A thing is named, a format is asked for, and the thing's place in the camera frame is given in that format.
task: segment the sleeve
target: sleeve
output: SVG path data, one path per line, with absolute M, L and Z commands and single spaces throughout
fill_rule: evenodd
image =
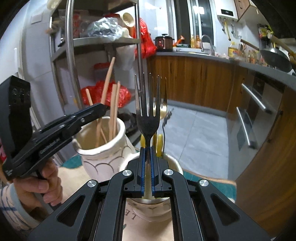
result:
M 15 230 L 27 236 L 32 229 L 37 227 L 39 221 L 24 210 L 13 183 L 1 189 L 0 197 L 0 210 Z

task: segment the triangular cutout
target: triangular cutout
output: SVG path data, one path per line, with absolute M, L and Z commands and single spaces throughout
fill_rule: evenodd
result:
M 217 195 L 212 194 L 211 199 L 224 226 L 228 226 L 239 220 L 239 215 Z
M 79 210 L 83 204 L 85 196 L 79 196 L 71 205 L 64 210 L 57 218 L 60 223 L 72 227 L 75 223 Z

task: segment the silver screw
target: silver screw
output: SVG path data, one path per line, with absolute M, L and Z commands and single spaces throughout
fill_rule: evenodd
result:
M 167 176 L 170 176 L 170 175 L 172 175 L 174 172 L 173 172 L 173 170 L 171 170 L 171 169 L 166 169 L 166 170 L 164 171 L 164 173 L 165 173 Z
M 124 176 L 130 176 L 130 175 L 131 175 L 131 170 L 124 170 L 124 171 L 122 172 L 122 174 L 123 174 Z
M 87 185 L 88 185 L 90 188 L 92 188 L 92 187 L 94 187 L 94 186 L 96 185 L 96 181 L 95 181 L 95 180 L 90 180 L 90 181 L 88 181 Z
M 200 180 L 200 185 L 203 186 L 203 187 L 206 187 L 207 185 L 209 185 L 209 182 L 205 179 L 201 179 Z

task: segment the person's left hand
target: person's left hand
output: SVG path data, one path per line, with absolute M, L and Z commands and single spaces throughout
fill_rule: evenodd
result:
M 36 207 L 42 207 L 34 193 L 44 193 L 43 201 L 56 206 L 62 201 L 61 179 L 57 176 L 58 169 L 53 161 L 49 160 L 41 172 L 46 180 L 37 177 L 16 178 L 13 180 L 15 190 L 23 208 L 30 213 Z

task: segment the faucet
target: faucet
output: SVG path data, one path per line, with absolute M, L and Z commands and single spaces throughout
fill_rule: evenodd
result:
M 213 48 L 213 44 L 212 44 L 212 41 L 211 41 L 211 39 L 210 39 L 210 37 L 208 36 L 208 35 L 203 35 L 203 36 L 201 36 L 201 38 L 200 38 L 200 43 L 201 43 L 201 45 L 202 45 L 202 52 L 204 52 L 205 50 L 204 50 L 204 48 L 203 48 L 203 44 L 202 44 L 202 38 L 203 37 L 207 37 L 209 40 L 210 40 L 210 45 L 211 45 L 211 49 L 212 49 L 212 51 L 211 51 L 211 55 L 212 56 L 215 56 L 215 50 L 214 50 L 214 48 Z

